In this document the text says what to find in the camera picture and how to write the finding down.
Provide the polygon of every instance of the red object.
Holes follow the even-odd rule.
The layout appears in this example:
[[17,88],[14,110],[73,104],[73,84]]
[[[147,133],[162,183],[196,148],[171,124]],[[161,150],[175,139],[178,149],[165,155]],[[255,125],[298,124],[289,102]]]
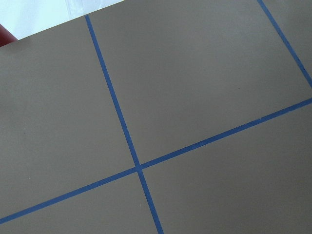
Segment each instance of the red object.
[[1,24],[0,24],[0,47],[7,45],[11,42],[17,41],[15,36],[13,36],[8,30],[6,30]]

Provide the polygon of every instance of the gray square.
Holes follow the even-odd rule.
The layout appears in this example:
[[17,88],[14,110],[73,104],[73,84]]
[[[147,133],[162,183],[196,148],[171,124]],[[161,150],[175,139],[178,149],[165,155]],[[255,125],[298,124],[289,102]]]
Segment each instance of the gray square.
[[84,18],[0,48],[0,217],[134,166]]
[[311,76],[312,1],[264,0],[264,3]]
[[167,234],[312,233],[312,106],[144,170]]
[[6,234],[156,234],[137,174],[0,225]]
[[90,18],[141,163],[311,97],[256,1],[127,0]]

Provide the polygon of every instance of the blue tape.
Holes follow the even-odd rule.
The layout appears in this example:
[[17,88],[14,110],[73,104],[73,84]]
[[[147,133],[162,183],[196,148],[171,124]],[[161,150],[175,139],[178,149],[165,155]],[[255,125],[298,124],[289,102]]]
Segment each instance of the blue tape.
[[155,158],[155,159],[153,159],[153,160],[151,160],[151,161],[148,161],[148,162],[143,163],[143,164],[142,164],[142,169],[145,169],[145,168],[147,168],[147,167],[151,167],[151,166],[153,166],[153,165],[155,165],[155,164],[158,164],[158,163],[160,163],[160,162],[169,160],[169,159],[171,159],[171,158],[173,158],[173,157],[176,157],[176,156],[181,155],[181,154],[183,154],[183,153],[186,153],[186,152],[189,152],[189,151],[191,151],[191,150],[197,149],[197,148],[199,148],[199,147],[201,147],[201,146],[207,145],[207,144],[212,143],[212,142],[214,142],[214,141],[217,141],[217,140],[220,140],[220,139],[222,139],[222,138],[225,138],[225,137],[228,137],[228,136],[230,136],[230,135],[233,135],[233,134],[235,134],[235,133],[241,132],[241,131],[243,131],[243,130],[245,130],[245,129],[254,127],[254,126],[256,126],[256,125],[258,125],[258,124],[260,124],[260,123],[263,123],[263,122],[266,122],[266,121],[268,121],[268,120],[270,120],[270,119],[273,119],[273,118],[276,118],[276,117],[278,117],[278,116],[284,115],[284,114],[286,114],[286,113],[288,113],[288,112],[290,112],[290,111],[294,111],[294,110],[296,110],[296,109],[299,109],[299,108],[304,107],[304,106],[306,106],[306,105],[309,105],[309,104],[311,104],[311,103],[312,103],[312,98],[307,99],[307,100],[305,100],[305,101],[302,101],[302,102],[300,102],[300,103],[297,103],[297,104],[295,104],[295,105],[292,105],[292,106],[290,106],[290,107],[287,107],[287,108],[285,108],[285,109],[282,109],[282,110],[280,110],[280,111],[274,112],[274,113],[269,114],[269,115],[267,115],[267,116],[264,116],[264,117],[262,117],[262,118],[256,119],[256,120],[251,121],[251,122],[249,122],[249,123],[245,123],[245,124],[240,125],[240,126],[238,126],[238,127],[236,127],[236,128],[230,129],[230,130],[228,130],[228,131],[226,131],[226,132],[223,132],[223,133],[220,133],[220,134],[218,134],[218,135],[215,135],[215,136],[212,136],[212,137],[210,137],[210,138],[207,138],[207,139],[205,139],[205,140],[199,141],[199,142],[197,142],[197,143],[195,143],[195,144],[186,146],[186,147],[184,147],[184,148],[182,148],[182,149],[179,149],[179,150],[177,150],[177,151],[171,152],[171,153],[169,153],[169,154],[167,154],[167,155],[164,155],[164,156]]
[[264,4],[264,2],[262,0],[257,0],[257,1],[258,1],[259,5],[261,6],[262,10],[264,11],[264,13],[267,15],[267,17],[271,21],[271,24],[273,25],[273,27],[275,28],[275,30],[277,31],[277,33],[281,37],[282,41],[286,45],[286,47],[289,50],[290,54],[292,55],[293,59],[297,63],[298,67],[300,68],[302,74],[306,78],[307,82],[312,87],[312,79],[311,79],[309,73],[304,68],[304,66],[303,66],[302,62],[300,61],[299,57],[297,56],[295,50],[292,48],[291,44],[289,43],[289,41],[285,37],[284,33],[282,32],[282,30],[278,26],[277,22],[275,21],[275,19],[272,16],[272,14],[270,13],[270,11],[268,10],[268,8],[266,7],[266,5]]
[[25,210],[22,210],[22,211],[14,213],[14,214],[8,215],[8,216],[6,216],[4,218],[1,218],[0,219],[0,224],[6,223],[8,221],[11,221],[13,219],[19,218],[21,216],[27,215],[27,214],[32,213],[34,211],[41,210],[41,209],[43,209],[45,207],[51,206],[51,205],[53,205],[55,203],[58,203],[60,201],[66,200],[68,198],[71,198],[73,196],[79,195],[79,194],[84,193],[86,191],[89,191],[91,189],[95,189],[95,188],[97,188],[97,187],[99,187],[101,185],[107,184],[109,182],[112,182],[114,180],[120,179],[122,177],[125,177],[125,176],[130,175],[130,174],[135,173],[135,172],[136,172],[136,169],[133,167],[133,168],[128,169],[126,171],[120,172],[118,174],[112,175],[110,177],[107,177],[105,179],[99,180],[99,181],[94,182],[92,184],[86,185],[86,186],[84,186],[82,188],[73,190],[73,191],[71,191],[69,193],[66,193],[66,194],[63,194],[61,196],[52,198],[51,200],[45,201],[45,202],[40,203],[38,205],[32,206],[32,207],[27,208]]
[[149,208],[150,208],[150,211],[151,211],[151,214],[152,214],[155,226],[157,228],[158,233],[159,234],[163,234],[163,229],[162,229],[162,226],[161,226],[158,214],[156,212],[155,205],[153,203],[151,193],[150,193],[149,188],[147,186],[144,174],[142,172],[142,167],[141,167],[140,162],[138,160],[136,150],[135,150],[135,148],[133,146],[133,143],[132,143],[132,140],[131,140],[131,137],[130,137],[130,133],[128,131],[128,127],[127,127],[126,121],[125,121],[125,119],[123,117],[123,114],[122,114],[119,102],[117,100],[117,96],[115,94],[115,91],[114,91],[111,79],[109,77],[109,74],[108,74],[108,71],[107,71],[107,68],[106,68],[106,65],[105,65],[105,61],[104,61],[102,52],[101,52],[101,50],[99,48],[99,45],[98,45],[98,40],[97,40],[95,32],[93,30],[92,23],[91,23],[90,18],[89,18],[88,15],[86,15],[85,18],[86,18],[86,21],[87,21],[87,25],[88,25],[88,28],[89,28],[89,32],[90,32],[93,44],[94,44],[94,48],[95,48],[95,50],[97,52],[97,57],[98,57],[98,60],[100,62],[100,65],[102,67],[102,71],[103,71],[103,74],[104,74],[104,77],[105,77],[105,80],[106,80],[109,92],[111,94],[111,97],[112,97],[112,100],[113,100],[113,103],[114,103],[114,106],[115,106],[115,109],[116,109],[116,112],[117,112],[117,115],[118,115],[118,118],[119,118],[122,130],[123,130],[123,133],[124,133],[124,135],[126,137],[126,140],[127,140],[127,143],[128,143],[128,147],[129,147],[129,150],[130,150],[133,162],[134,162],[134,164],[136,166],[136,171],[138,173],[138,176],[139,176],[139,179],[140,179],[140,182],[141,182],[141,185],[142,185],[142,188],[143,188],[143,191],[144,191],[147,203],[149,205]]

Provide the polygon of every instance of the white surface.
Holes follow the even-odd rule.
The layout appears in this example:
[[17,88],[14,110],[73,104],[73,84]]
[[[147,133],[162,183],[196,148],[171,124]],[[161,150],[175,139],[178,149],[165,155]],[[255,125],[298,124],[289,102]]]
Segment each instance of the white surface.
[[0,24],[17,39],[22,39],[120,1],[0,0]]

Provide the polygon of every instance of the blue line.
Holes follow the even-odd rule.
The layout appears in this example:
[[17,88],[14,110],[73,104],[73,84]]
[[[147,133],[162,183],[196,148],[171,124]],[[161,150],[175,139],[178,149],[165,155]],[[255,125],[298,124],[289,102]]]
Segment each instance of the blue line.
[[151,160],[151,161],[148,161],[148,162],[143,163],[143,164],[142,164],[142,169],[145,169],[145,168],[147,168],[147,167],[151,167],[151,166],[153,166],[153,165],[155,165],[155,164],[158,164],[158,163],[160,163],[160,162],[169,160],[169,159],[171,159],[171,158],[173,158],[173,157],[176,157],[176,156],[181,155],[181,154],[183,154],[183,153],[186,153],[186,152],[189,152],[189,151],[191,151],[191,150],[197,149],[197,148],[199,148],[199,147],[201,147],[201,146],[207,145],[207,144],[212,143],[212,142],[214,142],[214,141],[217,141],[217,140],[220,140],[220,139],[222,139],[222,138],[225,138],[225,137],[228,137],[228,136],[230,136],[230,135],[233,135],[233,134],[235,134],[235,133],[241,132],[241,131],[243,131],[243,130],[245,130],[245,129],[254,127],[254,126],[256,126],[256,125],[258,125],[258,124],[260,124],[260,123],[266,122],[266,121],[268,121],[268,120],[270,120],[270,119],[276,118],[276,117],[281,116],[281,115],[283,115],[283,114],[286,114],[286,113],[288,113],[288,112],[290,112],[290,111],[294,111],[294,110],[296,110],[296,109],[299,109],[299,108],[304,107],[304,106],[306,106],[306,105],[309,105],[309,104],[311,104],[311,103],[312,103],[312,98],[307,99],[307,100],[305,100],[305,101],[302,101],[302,102],[300,102],[300,103],[297,103],[297,104],[295,104],[295,105],[292,105],[292,106],[290,106],[290,107],[287,107],[287,108],[285,108],[285,109],[282,109],[282,110],[280,110],[280,111],[274,112],[274,113],[269,114],[269,115],[267,115],[267,116],[264,116],[264,117],[262,117],[262,118],[256,119],[256,120],[251,121],[251,122],[249,122],[249,123],[240,125],[240,126],[238,126],[238,127],[236,127],[236,128],[233,128],[233,129],[230,129],[230,130],[228,130],[228,131],[226,131],[226,132],[223,132],[223,133],[220,133],[220,134],[218,134],[218,135],[215,135],[215,136],[212,136],[212,137],[210,137],[210,138],[207,138],[207,139],[205,139],[205,140],[199,141],[199,142],[197,142],[197,143],[195,143],[195,144],[186,146],[186,147],[184,147],[184,148],[182,148],[182,149],[179,149],[179,150],[177,150],[177,151],[171,152],[171,153],[169,153],[169,154],[167,154],[167,155],[164,155],[164,156],[155,158],[155,159],[153,159],[153,160]]
[[267,17],[271,21],[273,27],[275,28],[275,30],[277,31],[277,33],[281,37],[282,41],[286,45],[286,47],[289,50],[290,54],[292,55],[293,59],[296,61],[298,67],[300,68],[300,70],[301,70],[302,74],[304,75],[304,77],[306,78],[307,82],[312,87],[312,79],[311,79],[309,73],[304,68],[304,66],[303,66],[302,62],[300,61],[299,57],[297,56],[295,50],[292,48],[291,44],[289,43],[289,41],[285,37],[284,33],[282,32],[282,30],[278,26],[277,22],[275,21],[275,19],[272,16],[272,14],[270,13],[270,11],[268,10],[268,8],[266,7],[266,5],[264,4],[264,2],[262,0],[257,0],[257,1],[258,1],[259,5],[261,6],[262,10],[265,12]]
[[155,226],[157,228],[158,233],[159,234],[163,234],[162,226],[161,226],[158,214],[156,212],[156,209],[155,209],[155,206],[154,206],[154,203],[153,203],[153,200],[152,200],[151,193],[150,193],[149,188],[147,186],[147,183],[146,183],[143,171],[142,171],[142,167],[140,165],[140,162],[139,162],[138,157],[137,157],[136,150],[134,148],[134,145],[133,145],[131,137],[130,137],[130,133],[129,133],[126,121],[125,121],[125,119],[123,117],[123,114],[122,114],[119,102],[117,100],[117,96],[115,94],[115,91],[114,91],[111,79],[109,77],[109,74],[108,74],[108,71],[107,71],[107,68],[106,68],[106,65],[105,65],[105,61],[104,61],[102,52],[101,52],[101,50],[99,48],[99,45],[98,45],[97,37],[96,37],[95,32],[93,30],[92,23],[91,23],[90,18],[89,18],[88,15],[86,15],[85,18],[86,18],[86,21],[87,21],[87,25],[88,25],[88,28],[89,28],[89,32],[90,32],[93,44],[94,44],[94,48],[95,48],[95,50],[97,52],[97,57],[98,57],[98,60],[99,60],[99,62],[101,64],[102,71],[103,71],[103,74],[104,74],[104,77],[105,77],[105,80],[106,80],[109,92],[111,94],[111,97],[112,97],[112,100],[113,100],[113,103],[114,103],[114,106],[115,106],[115,109],[116,109],[116,112],[117,112],[117,115],[118,115],[118,118],[119,118],[122,130],[123,130],[123,133],[124,133],[124,135],[126,137],[126,140],[127,140],[127,143],[128,143],[129,150],[131,152],[131,156],[132,156],[133,162],[134,162],[134,164],[136,166],[136,171],[138,173],[138,176],[139,176],[139,179],[140,179],[140,182],[141,182],[141,185],[142,185],[142,188],[143,188],[143,191],[144,191],[147,203],[149,205],[149,208],[150,208],[150,211],[151,211],[151,214],[152,214]]
[[128,169],[126,171],[120,172],[118,174],[112,175],[110,177],[107,177],[105,179],[99,180],[99,181],[94,182],[92,184],[86,185],[86,186],[84,186],[82,188],[73,190],[73,191],[71,191],[69,193],[66,193],[66,194],[63,194],[61,196],[52,198],[52,199],[50,199],[48,201],[45,201],[43,203],[40,203],[38,205],[29,207],[29,208],[27,208],[25,210],[22,210],[22,211],[14,213],[14,214],[8,215],[8,216],[6,216],[4,218],[1,218],[0,219],[0,224],[6,223],[6,222],[11,221],[13,219],[16,219],[16,218],[19,218],[21,216],[27,215],[29,213],[35,212],[37,210],[41,210],[41,209],[43,209],[43,208],[45,208],[47,206],[51,206],[51,205],[53,205],[55,203],[58,203],[60,201],[66,200],[66,199],[69,199],[69,198],[71,198],[73,196],[79,195],[81,193],[84,193],[84,192],[89,191],[91,189],[97,188],[97,187],[99,187],[101,185],[107,184],[109,182],[112,182],[114,180],[120,179],[122,177],[125,177],[125,176],[130,175],[130,174],[135,173],[135,172],[136,172],[136,169],[133,167],[133,168]]

